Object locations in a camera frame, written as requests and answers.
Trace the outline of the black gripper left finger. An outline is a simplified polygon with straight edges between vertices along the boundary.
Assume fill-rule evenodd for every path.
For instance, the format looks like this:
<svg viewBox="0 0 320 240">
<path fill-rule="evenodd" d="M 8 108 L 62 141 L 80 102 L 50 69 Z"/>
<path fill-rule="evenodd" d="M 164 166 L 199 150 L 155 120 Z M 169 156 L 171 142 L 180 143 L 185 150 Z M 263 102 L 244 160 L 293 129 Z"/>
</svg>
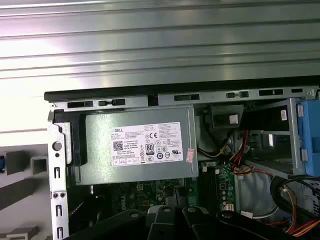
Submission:
<svg viewBox="0 0 320 240">
<path fill-rule="evenodd" d="M 176 209 L 156 206 L 149 214 L 125 210 L 70 235 L 70 240 L 174 240 Z"/>
</svg>

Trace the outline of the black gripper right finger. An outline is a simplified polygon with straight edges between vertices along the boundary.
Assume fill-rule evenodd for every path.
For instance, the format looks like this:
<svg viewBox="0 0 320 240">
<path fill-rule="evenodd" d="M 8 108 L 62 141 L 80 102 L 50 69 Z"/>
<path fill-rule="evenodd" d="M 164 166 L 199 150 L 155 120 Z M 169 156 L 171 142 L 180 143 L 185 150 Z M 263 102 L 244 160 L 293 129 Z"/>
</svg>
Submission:
<svg viewBox="0 0 320 240">
<path fill-rule="evenodd" d="M 200 207 L 184 208 L 182 213 L 196 240 L 296 240 L 280 229 L 237 212 L 224 210 L 213 216 Z"/>
</svg>

